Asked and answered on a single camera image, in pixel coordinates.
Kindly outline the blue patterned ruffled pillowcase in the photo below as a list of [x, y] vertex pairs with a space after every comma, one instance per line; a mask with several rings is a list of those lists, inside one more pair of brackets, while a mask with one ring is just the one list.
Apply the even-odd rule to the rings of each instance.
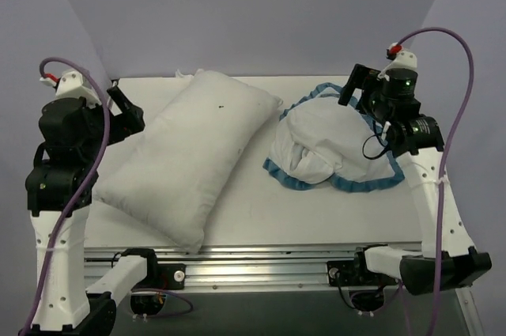
[[284, 110], [263, 168], [283, 187], [311, 190], [329, 183], [339, 191], [391, 189], [405, 176], [380, 140], [381, 125], [357, 109], [357, 98], [339, 104], [342, 87], [317, 85]]

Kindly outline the white pillow insert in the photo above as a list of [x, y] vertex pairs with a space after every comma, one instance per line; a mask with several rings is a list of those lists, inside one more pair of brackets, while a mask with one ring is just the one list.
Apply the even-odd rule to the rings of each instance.
[[264, 89], [217, 71], [197, 71], [146, 126], [119, 169], [96, 185], [94, 198], [186, 252], [198, 252], [232, 170], [281, 104]]

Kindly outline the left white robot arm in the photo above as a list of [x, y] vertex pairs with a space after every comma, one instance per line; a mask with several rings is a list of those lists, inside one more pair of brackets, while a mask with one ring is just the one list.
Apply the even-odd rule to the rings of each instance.
[[117, 307], [132, 288], [150, 288], [159, 280], [155, 251], [129, 248], [99, 281], [85, 284], [85, 227], [98, 166], [108, 145], [145, 128], [142, 109], [119, 87], [107, 93], [118, 115], [102, 100], [92, 105], [83, 96], [57, 99], [42, 109], [43, 142], [25, 181], [36, 235], [37, 289], [22, 335], [109, 335]]

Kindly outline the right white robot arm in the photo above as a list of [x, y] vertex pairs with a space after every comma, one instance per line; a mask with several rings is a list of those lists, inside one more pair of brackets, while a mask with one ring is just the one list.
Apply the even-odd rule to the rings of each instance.
[[338, 100], [347, 105], [354, 91], [361, 91], [356, 109], [381, 126], [387, 151], [410, 188], [422, 234], [419, 252], [366, 247], [352, 261], [351, 273], [363, 283], [378, 274], [396, 278], [415, 296], [470, 286], [492, 267], [489, 253], [477, 251], [459, 215], [441, 165], [449, 145], [437, 121], [420, 112], [417, 78], [408, 68], [381, 73], [356, 64]]

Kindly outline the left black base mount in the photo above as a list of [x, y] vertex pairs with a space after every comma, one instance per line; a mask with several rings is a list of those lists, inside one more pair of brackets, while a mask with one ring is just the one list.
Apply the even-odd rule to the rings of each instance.
[[141, 287], [150, 289], [183, 290], [186, 280], [186, 268], [183, 263], [157, 264], [150, 266]]

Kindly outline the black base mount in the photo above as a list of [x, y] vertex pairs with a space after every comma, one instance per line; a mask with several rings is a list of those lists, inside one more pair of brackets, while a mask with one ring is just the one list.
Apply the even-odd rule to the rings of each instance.
[[352, 260], [330, 260], [326, 263], [329, 286], [374, 285], [374, 280], [360, 274]]
[[157, 264], [150, 266], [141, 287], [150, 289], [183, 290], [186, 280], [186, 268], [183, 263]]

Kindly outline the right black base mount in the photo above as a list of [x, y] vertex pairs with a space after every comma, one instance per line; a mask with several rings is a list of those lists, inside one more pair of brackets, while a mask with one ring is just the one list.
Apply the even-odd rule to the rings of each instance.
[[374, 285], [374, 280], [360, 274], [352, 260], [330, 260], [326, 263], [329, 286]]

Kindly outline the aluminium front rail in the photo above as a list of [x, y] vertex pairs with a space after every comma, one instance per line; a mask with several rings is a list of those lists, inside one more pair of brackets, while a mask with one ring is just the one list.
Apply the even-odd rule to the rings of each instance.
[[327, 280], [330, 260], [354, 260], [356, 244], [283, 245], [274, 247], [204, 247], [190, 255], [157, 247], [158, 264], [183, 263], [186, 280], [178, 293], [324, 292], [370, 289], [371, 285], [332, 287]]

